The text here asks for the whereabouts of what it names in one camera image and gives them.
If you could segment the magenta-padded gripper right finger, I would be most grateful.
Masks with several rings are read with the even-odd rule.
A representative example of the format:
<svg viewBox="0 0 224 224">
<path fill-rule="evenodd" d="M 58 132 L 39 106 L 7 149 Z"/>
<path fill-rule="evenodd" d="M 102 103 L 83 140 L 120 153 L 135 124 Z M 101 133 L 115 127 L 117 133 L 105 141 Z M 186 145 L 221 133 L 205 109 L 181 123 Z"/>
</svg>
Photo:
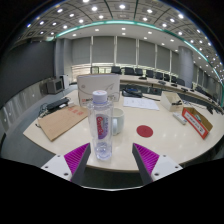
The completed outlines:
<svg viewBox="0 0 224 224">
<path fill-rule="evenodd" d="M 137 143 L 134 143 L 132 146 L 132 154 L 136 160 L 144 185 L 182 169 L 168 155 L 159 155 Z"/>
</svg>

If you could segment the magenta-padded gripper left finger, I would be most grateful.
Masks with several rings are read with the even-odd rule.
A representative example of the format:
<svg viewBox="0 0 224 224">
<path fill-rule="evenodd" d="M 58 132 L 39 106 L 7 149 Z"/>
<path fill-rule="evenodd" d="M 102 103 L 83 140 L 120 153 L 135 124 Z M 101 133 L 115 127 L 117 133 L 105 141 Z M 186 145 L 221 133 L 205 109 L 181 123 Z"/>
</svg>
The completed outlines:
<svg viewBox="0 0 224 224">
<path fill-rule="evenodd" d="M 87 143 L 65 155 L 55 155 L 42 166 L 42 169 L 80 185 L 90 153 L 91 147 Z"/>
</svg>

